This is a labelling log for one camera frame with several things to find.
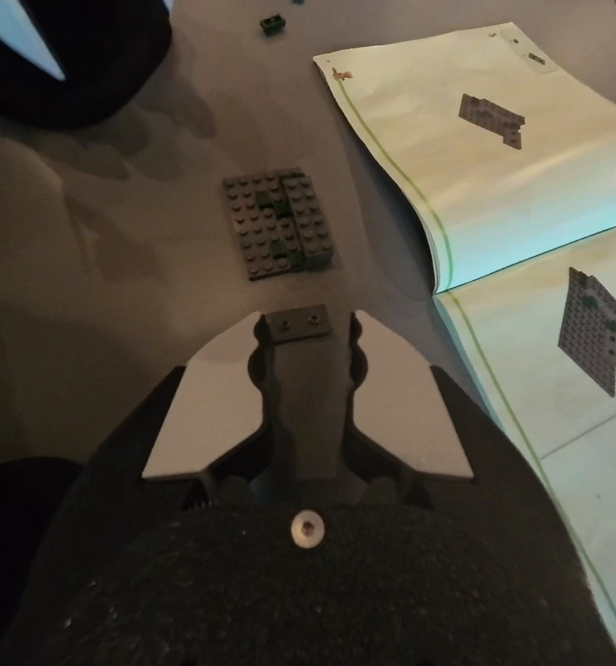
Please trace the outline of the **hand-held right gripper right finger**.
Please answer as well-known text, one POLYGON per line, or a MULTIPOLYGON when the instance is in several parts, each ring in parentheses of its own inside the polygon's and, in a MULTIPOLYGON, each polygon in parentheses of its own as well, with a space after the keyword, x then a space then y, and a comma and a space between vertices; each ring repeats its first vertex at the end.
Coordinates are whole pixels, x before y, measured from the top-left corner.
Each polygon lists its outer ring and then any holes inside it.
POLYGON ((474 473, 433 366, 363 310, 350 319, 350 378, 342 453, 371 481, 404 473, 472 481, 474 473))

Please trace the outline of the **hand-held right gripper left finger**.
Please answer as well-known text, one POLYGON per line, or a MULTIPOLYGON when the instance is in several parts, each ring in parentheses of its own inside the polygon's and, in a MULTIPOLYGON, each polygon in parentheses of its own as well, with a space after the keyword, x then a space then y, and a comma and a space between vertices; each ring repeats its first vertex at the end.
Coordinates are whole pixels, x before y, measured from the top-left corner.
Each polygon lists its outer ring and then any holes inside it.
POLYGON ((272 460, 274 445, 261 382, 263 362, 254 311, 202 346, 187 362, 142 471, 145 481, 197 478, 210 472, 252 481, 272 460))

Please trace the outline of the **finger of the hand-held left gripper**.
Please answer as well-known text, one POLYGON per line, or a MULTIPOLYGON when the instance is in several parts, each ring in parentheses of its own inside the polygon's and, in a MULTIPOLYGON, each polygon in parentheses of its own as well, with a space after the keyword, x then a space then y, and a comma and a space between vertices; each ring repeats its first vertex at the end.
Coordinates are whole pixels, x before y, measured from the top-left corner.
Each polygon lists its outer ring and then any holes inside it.
POLYGON ((66 76, 20 1, 0 1, 0 41, 56 80, 66 76))

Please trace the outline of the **dark grey small plate brick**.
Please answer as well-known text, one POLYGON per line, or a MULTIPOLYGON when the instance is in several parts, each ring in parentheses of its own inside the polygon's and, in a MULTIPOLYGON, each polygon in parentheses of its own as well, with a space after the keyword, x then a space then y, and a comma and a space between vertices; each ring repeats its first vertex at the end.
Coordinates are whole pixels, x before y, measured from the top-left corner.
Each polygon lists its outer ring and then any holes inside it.
POLYGON ((320 338, 332 333, 325 304, 313 304, 264 315, 268 337, 274 345, 320 338))

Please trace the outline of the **grey baseplate brick assembly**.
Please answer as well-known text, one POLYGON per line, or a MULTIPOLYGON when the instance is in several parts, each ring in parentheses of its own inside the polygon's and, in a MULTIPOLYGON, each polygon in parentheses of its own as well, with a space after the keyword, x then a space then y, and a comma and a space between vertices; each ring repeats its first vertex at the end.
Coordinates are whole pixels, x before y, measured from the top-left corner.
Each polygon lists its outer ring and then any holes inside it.
POLYGON ((249 281, 331 265, 329 220, 313 179, 301 168, 224 178, 222 189, 249 281))

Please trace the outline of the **instruction booklet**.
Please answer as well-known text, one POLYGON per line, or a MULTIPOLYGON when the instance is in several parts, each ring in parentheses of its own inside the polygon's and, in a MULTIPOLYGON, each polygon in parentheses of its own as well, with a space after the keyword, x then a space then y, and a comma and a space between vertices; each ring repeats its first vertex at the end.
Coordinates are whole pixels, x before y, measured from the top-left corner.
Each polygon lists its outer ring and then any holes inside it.
POLYGON ((513 23, 313 61, 417 213, 440 317, 616 643, 616 105, 513 23))

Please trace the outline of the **grey desk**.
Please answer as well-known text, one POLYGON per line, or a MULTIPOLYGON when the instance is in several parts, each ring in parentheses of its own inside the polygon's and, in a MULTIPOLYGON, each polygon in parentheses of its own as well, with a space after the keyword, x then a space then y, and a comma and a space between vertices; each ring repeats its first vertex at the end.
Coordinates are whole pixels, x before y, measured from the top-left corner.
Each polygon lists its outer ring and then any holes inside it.
POLYGON ((335 472, 353 310, 480 402, 434 309, 416 216, 312 57, 513 22, 616 103, 616 1, 176 1, 171 21, 165 62, 109 121, 66 134, 0 121, 0 463, 86 461, 214 335, 317 302, 335 333, 277 356, 302 476, 335 472), (287 24, 267 38, 259 21, 275 14, 287 24), (249 282, 220 180, 287 166, 315 179, 335 265, 249 282))

